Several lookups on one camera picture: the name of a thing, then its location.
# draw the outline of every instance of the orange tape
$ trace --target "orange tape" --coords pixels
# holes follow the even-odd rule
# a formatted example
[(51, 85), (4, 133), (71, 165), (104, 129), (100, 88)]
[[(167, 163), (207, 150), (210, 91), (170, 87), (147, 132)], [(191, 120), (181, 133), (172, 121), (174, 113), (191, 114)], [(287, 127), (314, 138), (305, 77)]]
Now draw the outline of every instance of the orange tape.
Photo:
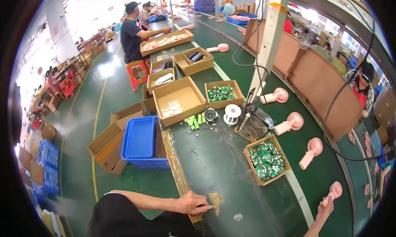
[(288, 13), (288, 9), (285, 6), (282, 6), (279, 3), (276, 2), (268, 2), (267, 3), (269, 6), (272, 6), (273, 8), (276, 8), (278, 11), (280, 11), (281, 13), (287, 14)]

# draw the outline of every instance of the solder wire spool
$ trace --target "solder wire spool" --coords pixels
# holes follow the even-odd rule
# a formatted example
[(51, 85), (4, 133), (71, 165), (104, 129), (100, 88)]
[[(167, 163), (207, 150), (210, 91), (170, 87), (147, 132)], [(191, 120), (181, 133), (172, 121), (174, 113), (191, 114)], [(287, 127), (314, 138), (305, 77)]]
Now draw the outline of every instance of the solder wire spool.
[(225, 114), (223, 120), (228, 125), (234, 125), (238, 122), (238, 117), (241, 115), (241, 108), (237, 105), (228, 105), (225, 107)]

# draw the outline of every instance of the yellow floor line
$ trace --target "yellow floor line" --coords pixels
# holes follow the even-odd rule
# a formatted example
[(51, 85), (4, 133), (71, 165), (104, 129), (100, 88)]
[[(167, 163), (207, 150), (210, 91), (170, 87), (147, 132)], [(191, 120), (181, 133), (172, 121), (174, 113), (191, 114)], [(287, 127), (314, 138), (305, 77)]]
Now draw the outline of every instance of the yellow floor line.
[[(95, 125), (93, 127), (93, 139), (92, 140), (94, 140), (96, 138), (96, 126), (98, 123), (99, 110), (100, 110), (100, 105), (102, 103), (103, 93), (105, 92), (106, 82), (107, 82), (107, 79), (105, 80), (105, 84), (103, 85), (102, 94), (100, 95), (100, 99), (99, 99), (98, 109), (96, 111), (96, 118), (95, 118)], [(95, 160), (93, 159), (93, 157), (92, 157), (92, 179), (93, 179), (93, 191), (95, 192), (95, 199), (97, 202), (97, 201), (99, 201), (99, 198), (98, 198), (98, 192), (96, 189)]]
[[(68, 119), (68, 118), (70, 117), (70, 115), (72, 114), (73, 106), (74, 106), (74, 103), (76, 102), (78, 93), (80, 92), (80, 90), (81, 90), (81, 88), (82, 88), (82, 85), (84, 84), (84, 81), (85, 81), (85, 79), (87, 78), (88, 73), (91, 71), (91, 68), (93, 67), (93, 65), (94, 65), (94, 63), (96, 62), (97, 58), (98, 58), (98, 56), (97, 56), (97, 57), (95, 58), (95, 60), (92, 62), (90, 68), (89, 68), (88, 71), (87, 71), (87, 74), (85, 75), (84, 79), (83, 79), (82, 82), (81, 82), (80, 87), (78, 88), (78, 90), (77, 90), (77, 92), (76, 92), (76, 96), (74, 97), (73, 102), (72, 102), (72, 105), (70, 106), (70, 111), (69, 111), (68, 114), (67, 114), (67, 119)], [(62, 144), (61, 144), (61, 150), (60, 150), (60, 157), (59, 157), (59, 160), (60, 160), (60, 162), (59, 162), (59, 190), (60, 190), (60, 193), (61, 193), (62, 210), (63, 210), (63, 215), (65, 216), (65, 219), (66, 219), (67, 228), (69, 229), (70, 234), (72, 235), (72, 237), (74, 237), (73, 232), (72, 232), (72, 229), (71, 229), (70, 224), (69, 224), (69, 219), (67, 218), (66, 207), (65, 207), (65, 204), (64, 204), (64, 202), (63, 202), (63, 190), (62, 190), (62, 156), (63, 156), (63, 148), (64, 148), (64, 146), (65, 146), (65, 140), (64, 140), (64, 138), (62, 138)]]

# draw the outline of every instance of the black fan part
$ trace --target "black fan part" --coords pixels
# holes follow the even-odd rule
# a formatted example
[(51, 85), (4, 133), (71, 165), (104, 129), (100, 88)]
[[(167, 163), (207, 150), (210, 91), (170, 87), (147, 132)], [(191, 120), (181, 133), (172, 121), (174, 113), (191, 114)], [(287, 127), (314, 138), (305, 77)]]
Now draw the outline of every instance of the black fan part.
[(268, 133), (268, 128), (264, 125), (264, 122), (253, 114), (251, 114), (250, 118), (247, 119), (245, 130), (257, 140), (264, 138)]

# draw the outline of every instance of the red chair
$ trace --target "red chair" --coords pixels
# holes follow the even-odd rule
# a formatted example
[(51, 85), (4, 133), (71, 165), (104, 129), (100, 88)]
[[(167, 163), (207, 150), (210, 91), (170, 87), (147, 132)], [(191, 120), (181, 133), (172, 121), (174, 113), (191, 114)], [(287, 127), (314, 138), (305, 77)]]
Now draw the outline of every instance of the red chair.
[[(128, 72), (129, 79), (131, 80), (132, 88), (134, 91), (137, 90), (136, 86), (142, 83), (147, 82), (147, 78), (149, 77), (150, 70), (147, 68), (147, 64), (144, 60), (133, 61), (131, 63), (126, 64), (126, 71)], [(133, 76), (133, 69), (140, 68), (145, 75), (143, 78), (135, 78)]]
[(68, 96), (74, 96), (73, 90), (77, 87), (73, 82), (74, 71), (70, 70), (66, 78), (59, 84), (61, 91), (65, 98)]

